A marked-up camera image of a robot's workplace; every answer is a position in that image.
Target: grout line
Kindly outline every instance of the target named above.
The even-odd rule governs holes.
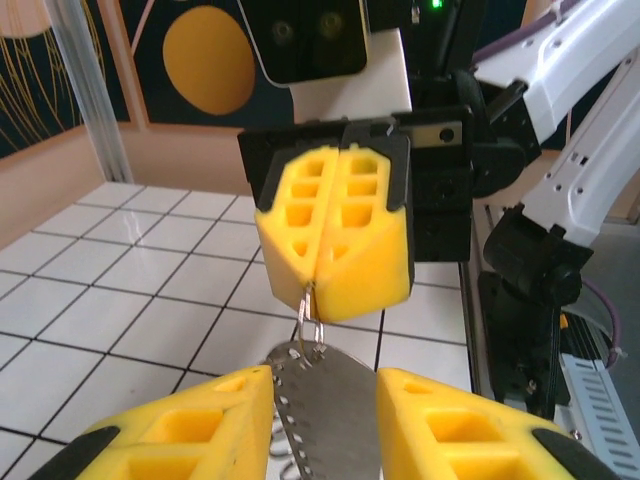
[[[28,437],[28,438],[31,438],[33,440],[42,440],[44,442],[56,443],[58,445],[68,445],[67,442],[63,442],[62,440],[56,440],[54,438],[49,438],[49,437],[42,437],[40,435],[35,435],[33,433],[23,432],[22,430],[16,430],[15,428],[9,428],[9,427],[0,426],[0,431],[7,432],[7,433],[13,433],[14,435],[20,435],[21,437]]]
[[[47,260],[43,265],[40,265],[39,268],[36,268],[33,273],[29,274],[30,277],[33,277],[34,275],[36,275],[40,270],[44,269],[47,267],[47,265],[49,265],[51,262],[53,262],[56,258],[58,258],[59,256],[61,256],[63,253],[65,253],[67,250],[69,250],[71,247],[73,247],[76,243],[78,243],[78,240],[80,240],[79,238],[76,237],[76,239],[74,241],[72,241],[69,245],[67,245],[65,248],[63,248],[62,250],[60,250],[58,253],[56,253],[53,257],[51,257],[49,260]]]
[[[132,209],[132,208],[120,208],[118,210],[121,210],[123,212],[134,212],[134,213],[153,213],[155,215],[162,215],[162,212],[157,212],[157,211],[152,211],[152,210],[140,210],[140,209]],[[184,215],[181,213],[166,213],[164,215],[167,215],[169,217],[182,217],[182,218],[191,218],[194,220],[217,220],[220,222],[224,222],[224,223],[233,223],[236,225],[250,225],[252,227],[255,227],[256,224],[254,222],[245,222],[242,220],[233,220],[233,219],[229,219],[229,218],[222,218],[222,216],[226,213],[226,211],[222,214],[220,214],[220,216],[218,218],[211,218],[211,217],[198,217],[196,215]]]
[[[378,365],[380,364],[380,351],[382,350],[382,336],[384,335],[384,317],[387,311],[382,310],[380,313],[380,329],[378,330],[378,344],[376,345],[376,359],[373,362],[373,371],[378,371]]]
[[[0,270],[0,272],[2,273],[11,273],[13,274],[13,272],[7,272],[5,270]],[[9,290],[7,290],[4,294],[0,295],[0,302],[9,296],[10,293],[12,293],[13,291],[17,290],[18,287],[20,287],[20,285],[22,285],[23,283],[25,283],[27,280],[29,280],[30,276],[29,275],[25,275],[25,274],[19,274],[22,275],[24,278],[22,280],[20,280],[18,283],[16,283],[13,287],[11,287]]]
[[[11,358],[9,358],[9,360],[4,362],[3,365],[0,365],[0,372],[2,372],[7,365],[9,365],[11,362],[13,362],[18,355],[20,355],[22,352],[24,352],[25,348],[27,348],[29,345],[31,345],[31,341],[27,341],[27,343],[25,343],[22,347],[20,347],[20,349],[16,353],[14,353],[11,356]]]
[[[431,343],[444,343],[445,345],[454,345],[456,347],[467,347],[467,344],[464,342],[456,342],[455,340],[442,340],[433,337],[419,337],[417,335],[411,335],[408,333],[398,333],[398,332],[383,332],[383,335],[389,335],[391,337],[400,337],[407,338],[409,340],[420,340],[423,342],[431,342]]]
[[[72,203],[71,205],[77,205],[79,207],[93,207],[93,208],[102,208],[103,210],[113,210],[114,208],[120,208],[120,207],[111,207],[109,205],[96,205],[95,203],[84,203],[84,202],[75,202]]]
[[[123,355],[121,353],[110,352],[106,356],[107,357],[113,357],[113,358],[119,358],[120,360],[130,360],[132,362],[146,363],[147,365],[154,365],[156,367],[170,368],[171,370],[180,370],[181,372],[185,372],[186,371],[184,367],[179,367],[178,365],[171,365],[169,363],[156,362],[155,360],[149,360],[147,358],[131,357],[129,355]]]
[[[146,248],[148,250],[158,250],[161,252],[169,252],[169,253],[189,253],[189,250],[176,250],[173,248],[166,248],[166,247],[155,247],[155,246],[151,246],[151,245],[141,245],[139,242],[140,240],[142,240],[146,235],[148,235],[151,230],[165,217],[163,217],[162,215],[160,215],[160,219],[158,219],[151,227],[149,227],[149,229],[147,231],[144,232],[144,234],[136,239],[133,242],[118,242],[116,240],[106,240],[106,239],[102,239],[102,238],[93,238],[93,237],[71,237],[69,235],[61,235],[61,234],[57,234],[57,233],[45,233],[43,235],[51,235],[51,236],[56,236],[56,237],[63,237],[63,238],[68,238],[68,239],[75,239],[75,240],[84,240],[85,242],[93,242],[93,243],[106,243],[107,245],[118,245],[121,247],[137,247],[137,248]],[[215,220],[207,220],[210,222],[213,222],[214,225],[217,225],[221,222],[219,221],[215,221]],[[211,233],[212,228],[207,229],[207,233],[205,234],[208,235],[209,233]],[[213,254],[213,253],[202,253],[202,252],[193,252],[191,253],[191,255],[195,255],[198,257],[211,257],[211,258],[222,258],[225,260],[237,260],[237,261],[242,261],[242,262],[249,262],[251,261],[250,258],[239,258],[239,257],[229,257],[226,255],[217,255],[217,254]],[[264,263],[261,260],[256,260],[256,263]],[[28,273],[23,273],[23,272],[17,272],[17,271],[13,271],[13,270],[6,270],[6,269],[0,269],[0,272],[2,273],[11,273],[14,275],[23,275],[23,276],[29,276],[29,275],[34,275],[34,274],[28,274]]]
[[[43,235],[43,236],[50,236],[50,237],[60,237],[60,238],[70,238],[70,239],[75,239],[77,240],[80,237],[77,237],[75,235],[69,235],[68,233],[56,233],[56,232],[36,232],[34,230],[31,230],[30,232],[33,235]]]
[[[84,203],[81,203],[81,202],[76,202],[76,204],[79,204],[79,205],[89,205],[89,206],[92,206],[92,207],[115,208],[115,209],[117,209],[117,210],[120,210],[120,209],[121,209],[122,207],[124,207],[127,203],[129,203],[131,200],[133,200],[134,198],[136,198],[138,195],[140,195],[142,192],[144,192],[144,191],[147,189],[147,187],[146,187],[145,185],[137,185],[137,186],[139,186],[139,187],[140,187],[140,189],[139,189],[137,192],[135,192],[133,195],[131,195],[130,197],[128,197],[124,202],[122,202],[121,204],[119,204],[119,205],[118,205],[118,206],[116,206],[116,207],[106,207],[106,206],[104,206],[104,205],[84,204]]]
[[[434,288],[442,288],[445,290],[455,290],[457,292],[460,291],[460,287],[452,287],[451,285],[438,285],[437,283],[421,283],[421,282],[413,282],[414,286],[419,285],[421,287],[434,287]]]
[[[176,203],[173,207],[171,207],[171,208],[169,209],[169,211],[167,212],[167,215],[171,215],[171,213],[172,213],[176,208],[178,208],[178,206],[179,206],[182,202],[184,202],[184,201],[185,201],[185,199],[186,199],[189,195],[191,195],[191,192],[192,192],[192,190],[188,190],[188,191],[187,191],[187,194],[186,194],[185,196],[183,196],[180,200],[178,200],[178,203]]]
[[[158,298],[163,298],[165,300],[172,300],[174,302],[183,302],[183,303],[191,303],[191,304],[194,304],[194,305],[202,305],[202,306],[205,306],[205,307],[224,308],[225,310],[231,310],[233,312],[249,313],[249,314],[252,314],[252,315],[262,315],[262,316],[265,316],[265,317],[280,318],[282,320],[291,320],[291,321],[295,321],[296,320],[296,318],[293,317],[293,316],[288,317],[286,315],[282,315],[282,314],[279,314],[279,313],[259,312],[257,310],[249,310],[249,309],[240,308],[240,307],[230,307],[230,306],[220,305],[220,304],[217,304],[217,303],[200,302],[198,300],[187,300],[187,299],[183,299],[183,298],[171,297],[171,296],[168,296],[168,295],[158,295]]]
[[[14,467],[18,464],[18,462],[20,460],[22,460],[22,458],[27,454],[27,452],[31,449],[31,447],[33,446],[34,443],[36,443],[36,439],[37,437],[34,437],[33,435],[27,435],[23,432],[20,432],[18,430],[11,430],[11,429],[7,429],[4,427],[0,427],[0,430],[5,431],[5,432],[10,432],[13,433],[15,435],[22,435],[22,436],[26,436],[31,438],[31,442],[29,442],[29,445],[27,445],[27,447],[22,451],[22,453],[20,455],[18,455],[18,458],[16,458],[13,463],[11,465],[9,465],[9,468],[7,469],[7,471],[4,473],[4,475],[2,475],[2,480],[4,480],[5,478],[7,478],[7,476],[9,475],[9,473],[11,472],[11,470],[14,469]]]
[[[76,297],[73,300],[71,300],[66,307],[64,307],[57,315],[55,315],[51,320],[49,320],[49,322],[47,322],[47,324],[43,328],[41,328],[38,331],[38,333],[36,333],[31,338],[31,341],[36,340],[38,338],[38,336],[42,335],[44,333],[44,331],[47,328],[49,328],[58,318],[60,318],[67,310],[69,310],[71,308],[71,306],[73,304],[75,304],[80,299],[80,297],[82,297],[85,293],[87,293],[87,291],[89,291],[89,287],[88,286],[85,285],[84,287],[85,287],[84,290],[82,290],[78,295],[76,295]]]

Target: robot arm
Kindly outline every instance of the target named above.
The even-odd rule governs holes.
[[[589,246],[640,166],[640,3],[583,0],[560,25],[481,62],[476,78],[528,89],[523,98],[540,143],[609,71],[618,70],[546,177],[522,200],[523,214]]]
[[[562,23],[481,62],[476,72],[498,86],[527,84],[523,99],[542,142],[620,64],[551,170],[505,212],[484,247],[496,272],[479,279],[496,399],[524,398],[547,418],[560,376],[560,308],[578,299],[588,247],[640,166],[638,21],[634,0],[583,0]]]

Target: screw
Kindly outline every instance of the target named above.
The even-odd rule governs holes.
[[[440,131],[439,137],[443,143],[449,143],[455,137],[455,133],[450,128],[444,128]]]
[[[535,392],[537,389],[538,389],[538,384],[534,380],[529,380],[529,385],[527,386],[527,393],[529,395],[533,395],[533,392]]]
[[[411,7],[411,23],[413,25],[420,23],[420,7],[418,5]]]
[[[320,33],[329,40],[338,38],[343,26],[344,20],[338,13],[328,12],[320,17]]]
[[[278,21],[273,24],[273,39],[280,45],[286,45],[293,39],[293,27],[285,21]]]

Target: wooden baseboard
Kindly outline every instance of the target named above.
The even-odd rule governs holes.
[[[78,128],[0,162],[0,248],[104,183]]]

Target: metal frame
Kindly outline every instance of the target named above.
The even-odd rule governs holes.
[[[472,388],[474,393],[490,399],[494,394],[477,280],[481,271],[492,270],[482,258],[482,247],[501,213],[499,207],[475,204],[471,260],[460,265]],[[623,480],[640,480],[640,447],[609,372],[601,361],[590,362],[571,355],[562,355],[561,365],[572,401],[569,407],[556,407],[556,423],[573,431]],[[524,409],[524,404],[510,405]]]
[[[66,0],[45,0],[44,4],[105,180],[132,183],[133,174],[82,5]]]

